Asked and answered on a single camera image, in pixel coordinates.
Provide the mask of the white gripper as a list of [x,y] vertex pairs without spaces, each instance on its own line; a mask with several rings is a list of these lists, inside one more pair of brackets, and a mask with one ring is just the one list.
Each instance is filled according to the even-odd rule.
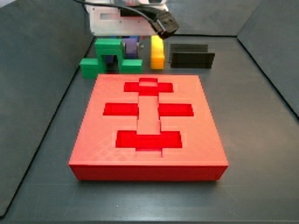
[[[85,0],[93,4],[117,4],[128,7],[153,7],[166,11],[166,0]],[[85,6],[89,20],[89,30],[94,36],[152,36],[154,30],[146,20],[118,8]]]

